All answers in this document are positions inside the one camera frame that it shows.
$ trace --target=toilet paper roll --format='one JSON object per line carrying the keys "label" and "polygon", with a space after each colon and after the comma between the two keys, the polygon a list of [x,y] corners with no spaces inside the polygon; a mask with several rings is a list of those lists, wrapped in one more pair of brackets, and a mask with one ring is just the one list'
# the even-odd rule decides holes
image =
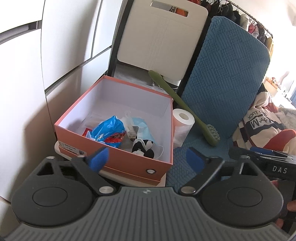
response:
{"label": "toilet paper roll", "polygon": [[164,79],[166,82],[169,82],[170,84],[172,84],[172,85],[176,85],[176,86],[179,86],[179,85],[180,85],[180,82],[181,82],[181,80],[172,80],[172,79],[170,79],[170,78],[168,78],[168,77],[165,77],[165,76],[163,76],[163,79]]}
{"label": "toilet paper roll", "polygon": [[194,124],[194,117],[186,110],[173,110],[174,148],[181,147]]}

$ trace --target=blue plastic bag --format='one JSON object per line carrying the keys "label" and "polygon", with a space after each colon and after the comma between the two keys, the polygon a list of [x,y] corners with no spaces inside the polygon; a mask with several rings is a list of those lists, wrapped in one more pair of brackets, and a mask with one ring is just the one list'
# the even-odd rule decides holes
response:
{"label": "blue plastic bag", "polygon": [[126,131],[122,121],[114,115],[94,128],[91,132],[91,138],[118,148],[121,145],[125,133]]}

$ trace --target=green massage stick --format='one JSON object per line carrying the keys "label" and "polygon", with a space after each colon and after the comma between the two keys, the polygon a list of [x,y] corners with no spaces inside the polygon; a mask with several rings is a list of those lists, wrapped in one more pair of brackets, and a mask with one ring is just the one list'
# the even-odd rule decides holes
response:
{"label": "green massage stick", "polygon": [[187,110],[193,115],[195,122],[201,127],[202,133],[207,142],[212,146],[216,146],[220,140],[220,136],[215,127],[210,124],[206,125],[205,123],[203,123],[201,119],[199,119],[198,116],[194,114],[194,112],[185,104],[181,97],[177,95],[176,92],[165,82],[165,80],[159,73],[153,70],[149,70],[148,73],[152,80],[157,83],[162,89],[164,89],[178,103],[178,105],[181,106],[181,108]]}

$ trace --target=plastic bag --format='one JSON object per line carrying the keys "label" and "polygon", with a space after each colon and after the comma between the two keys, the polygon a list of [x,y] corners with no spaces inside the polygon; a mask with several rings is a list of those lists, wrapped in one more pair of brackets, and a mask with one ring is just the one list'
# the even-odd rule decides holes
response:
{"label": "plastic bag", "polygon": [[89,134],[91,139],[103,142],[106,145],[118,148],[125,136],[124,125],[115,115],[103,121],[95,127]]}
{"label": "plastic bag", "polygon": [[124,125],[127,136],[133,142],[135,139],[137,139],[137,132],[139,128],[134,124],[133,119],[131,118],[131,112],[126,111],[125,117],[120,120]]}

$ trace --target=hand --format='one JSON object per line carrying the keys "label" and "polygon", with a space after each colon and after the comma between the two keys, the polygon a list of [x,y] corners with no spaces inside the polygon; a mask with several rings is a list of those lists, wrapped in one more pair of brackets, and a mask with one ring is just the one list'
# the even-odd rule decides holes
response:
{"label": "hand", "polygon": [[[277,188],[279,187],[279,183],[277,180],[275,181],[271,181],[272,184],[274,184]],[[287,209],[291,212],[296,212],[296,200],[293,200],[293,201],[290,201],[288,202],[287,204]],[[282,228],[282,226],[284,225],[284,221],[279,218],[277,221],[276,221],[276,226],[278,226],[279,228]]]}

